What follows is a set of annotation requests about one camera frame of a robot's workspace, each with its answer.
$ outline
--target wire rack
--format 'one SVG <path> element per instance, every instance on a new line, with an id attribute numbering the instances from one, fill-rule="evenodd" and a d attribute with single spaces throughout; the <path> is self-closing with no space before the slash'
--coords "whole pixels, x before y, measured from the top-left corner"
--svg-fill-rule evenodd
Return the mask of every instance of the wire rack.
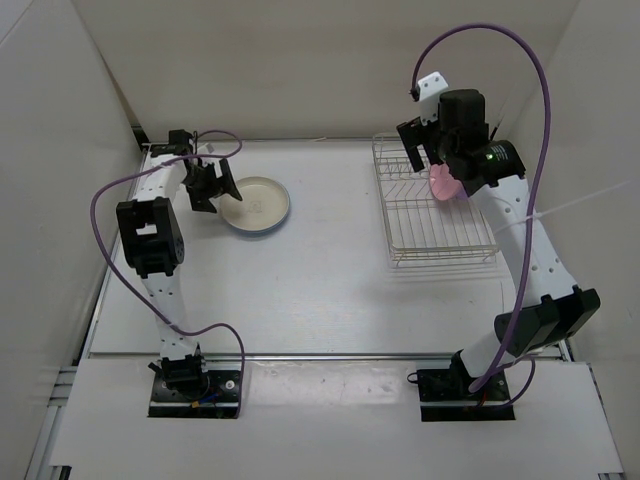
<path id="1" fill-rule="evenodd" d="M 429 169 L 413 171 L 397 135 L 374 136 L 372 148 L 389 252 L 396 266 L 495 264 L 498 246 L 473 203 L 436 200 Z M 424 151 L 421 155 L 427 158 Z"/>

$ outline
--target white enclosure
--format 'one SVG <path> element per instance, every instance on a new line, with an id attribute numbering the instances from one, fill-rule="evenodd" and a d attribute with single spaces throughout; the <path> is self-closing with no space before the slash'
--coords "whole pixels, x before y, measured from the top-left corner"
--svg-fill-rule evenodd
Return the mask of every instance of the white enclosure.
<path id="1" fill-rule="evenodd" d="M 219 314 L 247 331 L 249 349 L 258 354 L 384 355 L 450 352 L 490 328 L 493 316 L 509 309 L 513 299 L 504 269 L 461 283 L 456 278 L 425 280 L 390 273 L 384 264 L 382 217 L 366 144 L 300 140 L 370 138 L 415 117 L 407 91 L 417 57 L 434 37 L 470 21 L 510 27 L 532 44 L 548 67 L 553 135 L 538 211 L 624 180 L 632 182 L 551 214 L 543 223 L 573 276 L 581 285 L 595 287 L 602 298 L 601 311 L 575 339 L 574 353 L 592 366 L 628 478 L 640 479 L 640 416 L 635 408 L 640 398 L 640 260 L 634 251 L 640 233 L 640 162 L 635 158 L 640 130 L 640 4 L 634 0 L 0 2 L 0 360 L 5 372 L 0 476 L 24 477 L 56 373 L 78 355 L 104 273 L 88 205 L 100 186 L 139 168 L 141 155 L 130 122 L 139 121 L 154 141 L 166 140 L 167 130 L 174 128 L 228 128 L 254 140 L 298 139 L 250 143 L 232 167 L 237 168 L 237 178 L 257 173 L 283 180 L 293 199 L 285 228 L 293 225 L 295 230 L 283 229 L 263 243 L 238 242 L 219 222 L 203 223 L 202 217 L 190 215 L 184 191 L 176 197 L 185 240 L 191 242 L 189 252 L 203 259 L 183 268 L 189 275 L 183 279 L 183 287 L 189 287 L 188 309 L 202 326 L 208 315 Z M 531 173 L 542 131 L 541 99 L 534 71 L 518 47 L 495 32 L 465 32 L 440 45 L 422 71 L 436 69 L 453 88 L 477 88 L 485 94 L 487 120 L 492 126 L 502 121 L 498 135 L 514 142 Z M 338 171 L 343 162 L 348 166 Z M 327 186 L 335 191 L 325 200 Z M 113 190 L 99 208 L 98 220 L 109 245 L 116 230 L 114 206 L 126 195 L 126 187 Z M 311 253 L 303 248 L 309 237 L 320 247 Z M 341 242 L 337 256 L 323 257 L 334 240 Z M 279 262 L 272 268 L 268 259 L 274 255 Z M 116 258 L 126 268 L 122 252 Z M 316 276 L 309 277 L 298 266 L 313 268 Z M 136 435 L 153 437 L 140 450 L 147 459 L 157 455 L 153 448 L 175 455 L 174 443 L 166 441 L 167 426 L 186 440 L 184 444 L 192 442 L 193 451 L 212 439 L 212 432 L 202 426 L 194 430 L 180 423 L 174 428 L 164 422 L 149 428 L 144 382 L 151 374 L 144 367 L 144 355 L 157 352 L 157 334 L 149 313 L 111 280 L 95 313 L 99 321 L 88 336 L 86 351 L 94 358 L 81 364 L 83 376 L 70 401 L 74 414 L 62 429 L 64 439 L 56 453 L 59 462 L 77 465 L 72 480 L 93 478 L 92 469 L 101 465 L 119 475 L 142 475 L 136 470 L 139 459 L 130 455 L 133 446 L 127 443 Z M 282 283 L 276 289 L 279 296 L 261 290 L 270 282 Z M 209 293 L 212 286 L 218 290 Z M 256 292 L 253 298 L 243 300 L 245 287 Z M 230 336 L 203 337 L 202 345 L 208 352 L 236 349 Z M 122 356 L 133 358 L 114 360 Z M 521 407 L 529 423 L 514 423 L 506 437 L 495 425 L 471 433 L 436 427 L 425 434 L 408 420 L 417 415 L 408 385 L 394 384 L 398 388 L 392 393 L 397 396 L 390 401 L 389 392 L 376 383 L 377 366 L 371 367 L 373 380 L 358 377 L 355 369 L 349 375 L 360 380 L 353 380 L 349 388 L 346 380 L 344 388 L 336 383 L 322 405 L 337 406 L 342 417 L 325 423 L 313 412 L 313 422 L 326 436 L 305 443 L 299 426 L 309 418 L 305 402 L 317 390 L 296 390 L 302 379 L 287 370 L 290 366 L 278 370 L 281 365 L 272 369 L 253 364 L 248 405 L 255 410 L 238 422 L 237 430 L 235 425 L 223 427 L 237 443 L 218 451 L 219 465 L 231 469 L 242 463 L 237 449 L 245 444 L 243 435 L 251 436 L 251 448 L 258 451 L 260 445 L 271 445 L 271 433 L 281 433 L 295 444 L 294 450 L 270 446 L 260 455 L 280 458 L 297 452 L 295 461 L 267 462 L 265 475 L 311 478 L 305 474 L 321 472 L 325 453 L 338 459 L 331 465 L 338 477 L 354 472 L 379 475 L 391 464 L 385 451 L 366 446 L 374 435 L 391 432 L 407 433 L 406 445 L 389 442 L 392 437 L 382 444 L 395 449 L 395 460 L 408 461 L 401 472 L 395 471 L 399 478 L 424 473 L 421 451 L 411 450 L 416 448 L 411 439 L 434 447 L 429 458 L 440 461 L 440 478 L 466 478 L 476 471 L 470 461 L 448 469 L 437 454 L 438 445 L 444 455 L 444 450 L 466 445 L 463 439 L 469 440 L 462 448 L 473 452 L 472 459 L 482 461 L 483 452 L 496 455 L 507 449 L 509 458 L 519 459 L 513 465 L 528 468 L 527 474 L 536 478 L 532 465 L 546 459 L 530 461 L 522 456 L 524 450 L 515 448 L 515 439 L 529 434 L 522 430 L 525 425 L 533 430 L 527 447 L 551 456 L 568 455 L 540 465 L 547 478 L 595 480 L 597 473 L 619 470 L 589 371 L 583 365 L 558 365 L 545 362 L 539 383 Z M 331 373 L 342 366 L 326 368 L 331 378 L 348 377 L 341 371 Z M 409 368 L 411 364 L 399 362 L 391 370 L 400 378 Z M 515 385 L 522 384 L 523 368 L 509 373 Z M 274 370 L 289 380 L 271 378 Z M 348 402 L 366 402 L 350 388 L 365 382 L 363 378 L 371 382 L 368 386 L 382 390 L 372 400 L 375 408 L 354 414 Z M 100 386 L 110 382 L 121 389 L 101 395 Z M 298 396 L 287 396 L 287 401 L 302 406 L 286 428 L 276 422 L 282 415 L 277 407 L 286 404 L 276 387 L 295 391 Z M 550 402 L 548 391 L 554 388 L 562 398 Z M 129 403 L 123 392 L 134 402 Z M 549 407 L 552 425 L 542 428 Z M 257 421 L 261 410 L 276 424 L 270 425 L 268 416 L 266 422 L 263 417 Z M 122 436 L 125 427 L 132 436 Z M 357 446 L 357 439 L 347 432 L 351 427 L 369 443 Z M 337 448 L 343 444 L 331 443 L 332 435 L 356 445 L 358 458 L 377 453 L 379 463 L 373 465 L 380 468 L 362 469 L 357 459 L 345 456 L 347 449 Z M 544 443 L 549 436 L 553 441 Z M 107 446 L 116 442 L 114 457 L 98 458 L 103 453 L 102 444 L 96 443 L 100 441 Z M 305 445 L 310 447 L 306 452 Z M 168 459 L 171 455 L 162 457 L 171 463 Z M 144 474 L 158 469 L 171 478 L 163 465 L 154 464 Z M 191 473 L 209 472 L 200 470 L 202 465 L 207 466 L 191 464 Z M 248 478 L 255 477 L 255 465 L 244 464 Z M 519 473 L 508 464 L 496 470 L 490 462 L 482 466 L 483 478 Z M 178 466 L 173 462 L 171 468 Z"/>
<path id="2" fill-rule="evenodd" d="M 71 3 L 27 4 L 0 3 L 0 476 L 7 479 L 24 475 L 58 369 L 77 353 L 102 280 L 91 195 L 140 158 Z M 113 212 L 107 206 L 99 216 L 111 242 Z"/>
<path id="3" fill-rule="evenodd" d="M 224 125 L 247 138 L 370 137 L 416 115 L 416 59 L 448 28 L 504 24 L 548 60 L 577 0 L 76 0 L 151 140 Z M 510 125 L 535 85 L 525 55 L 493 32 L 451 38 L 428 68 L 482 88 Z"/>

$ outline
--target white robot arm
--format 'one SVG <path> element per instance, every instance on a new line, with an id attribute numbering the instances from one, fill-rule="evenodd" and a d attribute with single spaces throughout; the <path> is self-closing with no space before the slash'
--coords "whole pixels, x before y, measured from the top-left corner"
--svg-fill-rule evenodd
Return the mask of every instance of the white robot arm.
<path id="1" fill-rule="evenodd" d="M 525 168 L 506 140 L 493 141 L 485 122 L 485 99 L 477 90 L 449 90 L 434 72 L 412 92 L 420 116 L 398 126 L 413 169 L 425 168 L 419 147 L 431 164 L 446 163 L 489 223 L 516 285 L 525 250 L 529 186 Z M 560 261 L 542 223 L 533 220 L 530 271 L 523 308 L 501 364 L 572 336 L 600 307 L 595 290 L 582 291 Z M 495 319 L 494 331 L 456 353 L 451 368 L 461 391 L 487 372 L 505 336 L 511 312 Z"/>
<path id="2" fill-rule="evenodd" d="M 154 145 L 150 151 L 151 167 L 163 165 L 179 155 L 193 154 L 193 136 L 184 130 L 169 132 L 169 143 Z M 197 397 L 206 391 L 210 379 L 203 368 L 200 346 L 187 325 L 182 292 L 180 264 L 185 246 L 171 201 L 181 183 L 185 184 L 194 211 L 215 213 L 210 199 L 229 194 L 242 200 L 226 159 L 219 166 L 217 176 L 213 163 L 200 160 L 184 161 L 163 166 L 144 177 L 132 200 L 121 202 L 116 208 L 118 226 L 125 258 L 142 279 L 149 300 L 167 322 L 156 317 L 160 332 L 160 366 L 150 367 L 162 379 L 163 385 L 185 398 Z"/>

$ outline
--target plate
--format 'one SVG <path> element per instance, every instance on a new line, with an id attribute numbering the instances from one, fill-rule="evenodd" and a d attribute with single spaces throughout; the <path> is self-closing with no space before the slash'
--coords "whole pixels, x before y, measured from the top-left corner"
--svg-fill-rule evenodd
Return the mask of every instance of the plate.
<path id="1" fill-rule="evenodd" d="M 247 177 L 236 182 L 242 202 L 225 195 L 220 215 L 232 227 L 252 234 L 267 233 L 289 214 L 290 199 L 282 184 L 265 177 Z"/>

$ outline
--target white bracket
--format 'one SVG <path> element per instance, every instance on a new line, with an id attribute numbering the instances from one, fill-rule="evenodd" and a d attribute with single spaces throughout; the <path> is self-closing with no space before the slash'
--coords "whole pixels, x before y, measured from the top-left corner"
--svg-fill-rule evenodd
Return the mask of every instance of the white bracket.
<path id="1" fill-rule="evenodd" d="M 423 125 L 435 122 L 438 119 L 438 104 L 440 94 L 449 90 L 449 84 L 440 72 L 433 72 L 418 81 L 417 85 L 420 97 L 420 121 Z"/>

